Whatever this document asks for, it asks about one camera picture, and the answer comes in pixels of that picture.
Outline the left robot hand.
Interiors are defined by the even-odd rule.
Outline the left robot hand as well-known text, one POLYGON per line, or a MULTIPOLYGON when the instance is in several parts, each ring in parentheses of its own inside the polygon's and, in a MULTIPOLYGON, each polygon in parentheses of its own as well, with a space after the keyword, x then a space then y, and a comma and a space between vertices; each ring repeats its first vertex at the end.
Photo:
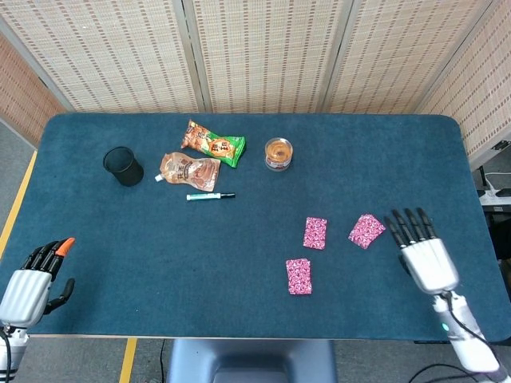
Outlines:
POLYGON ((11 276, 1 300, 1 323, 11 328, 29 329, 41 318, 65 305, 71 297, 75 279, 50 298, 50 289, 75 238, 53 241, 35 248, 11 276))

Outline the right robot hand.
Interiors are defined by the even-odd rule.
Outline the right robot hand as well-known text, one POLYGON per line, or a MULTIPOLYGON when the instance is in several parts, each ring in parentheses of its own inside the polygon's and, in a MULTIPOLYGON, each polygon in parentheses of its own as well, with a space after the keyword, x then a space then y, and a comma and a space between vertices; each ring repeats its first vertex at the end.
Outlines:
POLYGON ((419 290, 429 295, 455 290, 458 271, 426 212, 419 207, 391 213, 384 218, 385 226, 400 250, 402 266, 419 290))

